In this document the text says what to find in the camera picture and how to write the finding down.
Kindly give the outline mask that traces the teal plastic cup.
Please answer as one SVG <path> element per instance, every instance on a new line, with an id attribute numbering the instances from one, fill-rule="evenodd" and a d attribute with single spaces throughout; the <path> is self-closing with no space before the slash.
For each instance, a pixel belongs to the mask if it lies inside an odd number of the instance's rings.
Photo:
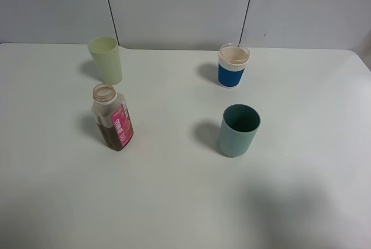
<path id="1" fill-rule="evenodd" d="M 248 105 L 234 104 L 227 107 L 218 139 L 222 153 L 232 158 L 243 155 L 249 149 L 260 123 L 260 115 Z"/>

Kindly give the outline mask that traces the blue sleeve paper cup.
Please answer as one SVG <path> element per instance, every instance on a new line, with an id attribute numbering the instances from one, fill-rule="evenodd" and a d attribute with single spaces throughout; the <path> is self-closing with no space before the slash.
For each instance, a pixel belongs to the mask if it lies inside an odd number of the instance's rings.
<path id="1" fill-rule="evenodd" d="M 222 87 L 238 86 L 250 58 L 250 51 L 238 43 L 227 43 L 219 50 L 218 81 Z"/>

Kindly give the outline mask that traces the pale green plastic cup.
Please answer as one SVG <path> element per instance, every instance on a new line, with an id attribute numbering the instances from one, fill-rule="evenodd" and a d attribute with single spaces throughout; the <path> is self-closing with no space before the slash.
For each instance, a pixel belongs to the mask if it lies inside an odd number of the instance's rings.
<path id="1" fill-rule="evenodd" d="M 88 51 L 104 83 L 116 85 L 122 81 L 119 46 L 115 38 L 104 36 L 92 39 L 88 43 Z"/>

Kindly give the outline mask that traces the pink label drink bottle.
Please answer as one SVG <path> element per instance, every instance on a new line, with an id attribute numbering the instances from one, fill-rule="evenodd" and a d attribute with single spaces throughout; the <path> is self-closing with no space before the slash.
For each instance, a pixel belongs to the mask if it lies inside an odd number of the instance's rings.
<path id="1" fill-rule="evenodd" d="M 91 110 L 107 146 L 121 151 L 134 134 L 124 95 L 101 83 L 93 88 L 92 97 Z"/>

